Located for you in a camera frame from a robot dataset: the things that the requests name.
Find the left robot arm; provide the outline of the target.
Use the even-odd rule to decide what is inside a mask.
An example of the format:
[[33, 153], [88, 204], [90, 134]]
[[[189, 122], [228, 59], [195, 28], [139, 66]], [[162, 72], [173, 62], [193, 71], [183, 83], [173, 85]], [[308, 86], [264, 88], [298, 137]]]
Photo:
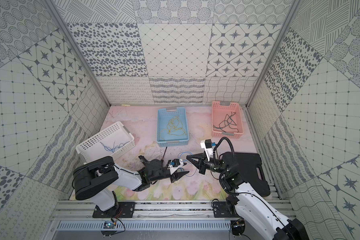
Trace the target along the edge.
[[112, 184], [141, 192], [159, 180], [170, 179], [174, 183], [189, 173], [183, 169], [186, 163], [180, 159], [169, 160], [166, 165], [163, 160], [148, 161], [144, 156], [139, 159], [144, 167], [138, 171], [118, 166], [111, 156], [76, 168], [72, 181], [76, 200], [91, 200], [106, 212], [118, 206], [116, 194], [108, 189]]

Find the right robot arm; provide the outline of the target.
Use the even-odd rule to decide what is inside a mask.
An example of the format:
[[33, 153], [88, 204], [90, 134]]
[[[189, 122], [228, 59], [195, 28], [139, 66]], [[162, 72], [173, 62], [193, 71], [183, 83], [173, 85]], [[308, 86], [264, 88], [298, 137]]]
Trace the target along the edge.
[[305, 226], [289, 219], [264, 198], [270, 195], [268, 182], [260, 169], [259, 154], [226, 152], [207, 160], [206, 154], [188, 155], [187, 160], [199, 169], [219, 174], [219, 183], [227, 193], [227, 211], [247, 221], [265, 240], [307, 240]]

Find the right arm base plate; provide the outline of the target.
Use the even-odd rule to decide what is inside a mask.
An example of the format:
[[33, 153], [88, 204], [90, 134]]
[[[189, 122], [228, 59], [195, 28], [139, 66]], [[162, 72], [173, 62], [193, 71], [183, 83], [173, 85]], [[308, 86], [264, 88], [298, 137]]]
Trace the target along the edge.
[[227, 202], [212, 201], [211, 207], [215, 218], [236, 218], [238, 216]]

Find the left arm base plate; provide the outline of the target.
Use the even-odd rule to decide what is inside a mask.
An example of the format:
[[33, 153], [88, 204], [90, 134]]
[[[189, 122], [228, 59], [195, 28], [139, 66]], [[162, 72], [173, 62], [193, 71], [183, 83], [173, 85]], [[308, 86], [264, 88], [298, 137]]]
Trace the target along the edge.
[[101, 211], [98, 206], [95, 207], [92, 217], [94, 219], [105, 218], [132, 218], [135, 211], [135, 202], [118, 202], [116, 206], [109, 210]]

